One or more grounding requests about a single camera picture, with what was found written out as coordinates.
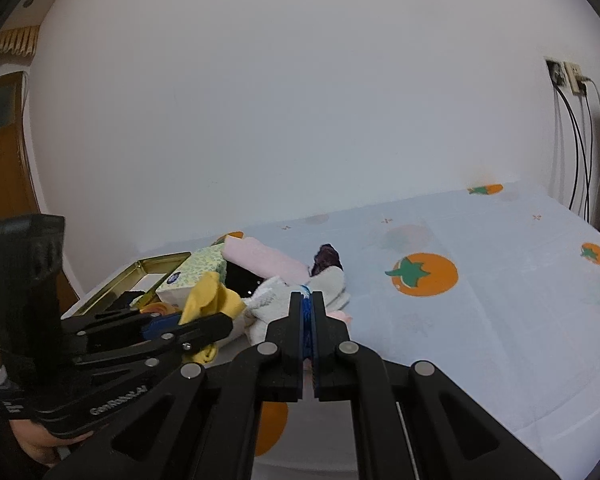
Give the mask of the person's left hand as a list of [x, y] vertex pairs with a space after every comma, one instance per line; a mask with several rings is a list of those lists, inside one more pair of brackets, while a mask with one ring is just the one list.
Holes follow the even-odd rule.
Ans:
[[79, 444], [94, 434], [93, 431], [89, 431], [73, 439], [61, 439], [30, 419], [12, 419], [9, 426], [23, 452], [32, 460], [47, 467], [53, 467], [61, 461], [58, 452], [60, 448]]

